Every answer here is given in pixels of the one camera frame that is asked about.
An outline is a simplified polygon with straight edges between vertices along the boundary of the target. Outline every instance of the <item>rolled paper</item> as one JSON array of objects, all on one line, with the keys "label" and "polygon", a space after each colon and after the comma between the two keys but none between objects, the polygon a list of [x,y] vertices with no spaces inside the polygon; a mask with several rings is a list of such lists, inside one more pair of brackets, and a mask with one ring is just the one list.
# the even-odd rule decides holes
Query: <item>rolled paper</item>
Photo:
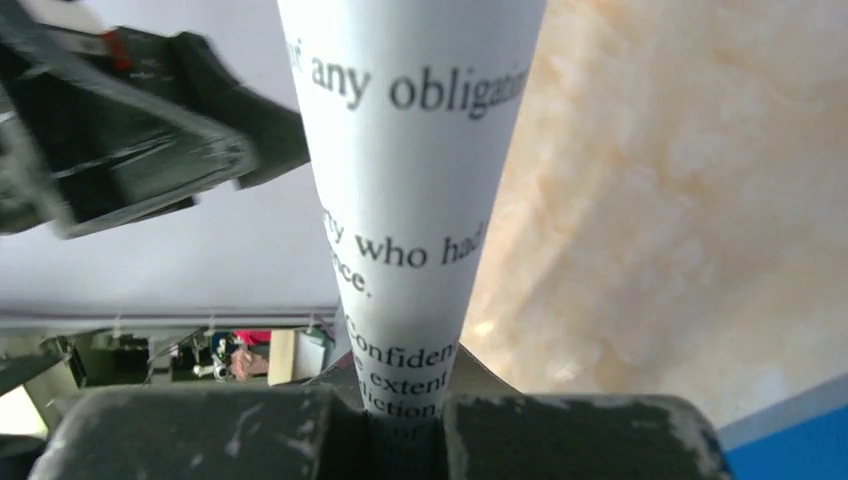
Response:
[{"label": "rolled paper", "polygon": [[376,451],[426,477],[546,0],[279,5]]}]

